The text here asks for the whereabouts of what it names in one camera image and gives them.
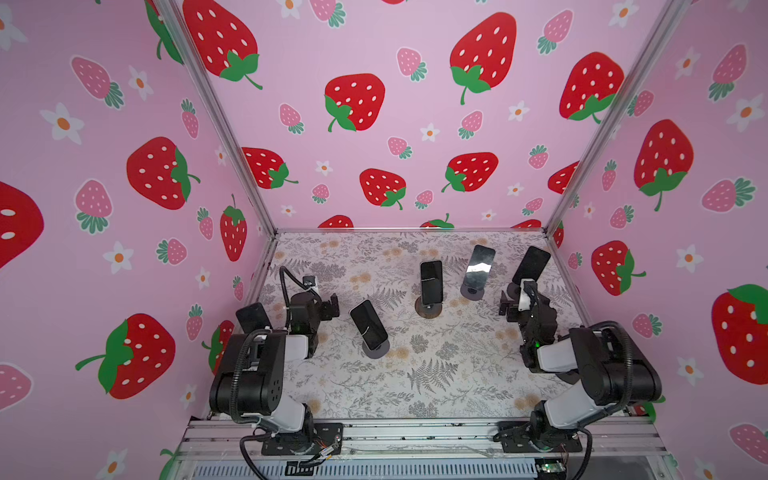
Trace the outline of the black phone wood stand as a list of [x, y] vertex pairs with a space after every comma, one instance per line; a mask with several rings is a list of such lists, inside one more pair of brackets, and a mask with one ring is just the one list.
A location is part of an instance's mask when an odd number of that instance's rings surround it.
[[431, 308], [443, 302], [443, 264], [440, 260], [420, 264], [421, 302]]

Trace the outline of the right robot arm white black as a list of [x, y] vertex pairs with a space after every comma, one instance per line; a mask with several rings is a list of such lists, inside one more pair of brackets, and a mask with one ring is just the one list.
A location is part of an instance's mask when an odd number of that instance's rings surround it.
[[579, 432], [627, 406], [658, 400], [658, 373], [618, 323], [571, 328], [557, 338], [557, 312], [531, 286], [503, 293], [499, 313], [521, 331], [520, 354], [533, 373], [554, 374], [570, 387], [542, 400], [527, 421], [502, 421], [493, 440], [505, 452], [581, 450]]

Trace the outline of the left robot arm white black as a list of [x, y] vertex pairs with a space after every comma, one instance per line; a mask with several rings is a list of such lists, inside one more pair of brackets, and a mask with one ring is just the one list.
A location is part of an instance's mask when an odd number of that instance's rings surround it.
[[319, 326], [340, 316], [338, 296], [312, 290], [289, 299], [291, 321], [275, 329], [257, 302], [236, 312], [243, 328], [229, 340], [209, 392], [213, 413], [263, 428], [276, 441], [304, 449], [319, 439], [311, 409], [283, 392], [285, 364], [311, 358]]

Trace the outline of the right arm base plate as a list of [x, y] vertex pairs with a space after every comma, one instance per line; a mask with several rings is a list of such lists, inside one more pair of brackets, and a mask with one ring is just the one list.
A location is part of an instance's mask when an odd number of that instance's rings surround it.
[[562, 430], [530, 421], [501, 421], [492, 440], [505, 453], [579, 453], [583, 451], [577, 430]]

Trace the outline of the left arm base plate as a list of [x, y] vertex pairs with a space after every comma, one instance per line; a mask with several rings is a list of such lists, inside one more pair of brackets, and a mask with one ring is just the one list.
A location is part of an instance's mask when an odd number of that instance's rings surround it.
[[344, 424], [320, 422], [309, 429], [278, 433], [261, 447], [262, 456], [333, 455], [341, 452]]

